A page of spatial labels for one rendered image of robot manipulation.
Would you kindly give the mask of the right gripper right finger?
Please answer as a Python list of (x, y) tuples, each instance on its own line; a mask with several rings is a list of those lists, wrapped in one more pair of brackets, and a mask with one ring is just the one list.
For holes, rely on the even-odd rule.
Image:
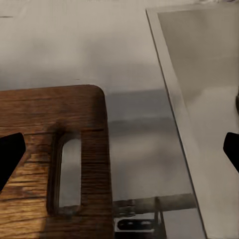
[(228, 132), (223, 150), (239, 173), (239, 134)]

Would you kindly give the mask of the cutting board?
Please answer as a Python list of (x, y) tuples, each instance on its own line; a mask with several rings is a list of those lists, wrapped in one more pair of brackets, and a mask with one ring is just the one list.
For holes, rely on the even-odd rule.
[[(115, 239), (107, 104), (96, 85), (0, 91), (0, 138), (23, 134), (26, 152), (0, 192), (0, 239)], [(53, 210), (57, 148), (81, 135), (81, 204)]]

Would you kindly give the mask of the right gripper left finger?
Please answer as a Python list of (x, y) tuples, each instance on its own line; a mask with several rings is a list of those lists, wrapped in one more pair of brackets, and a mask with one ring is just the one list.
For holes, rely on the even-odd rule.
[(26, 152), (21, 132), (0, 138), (0, 192)]

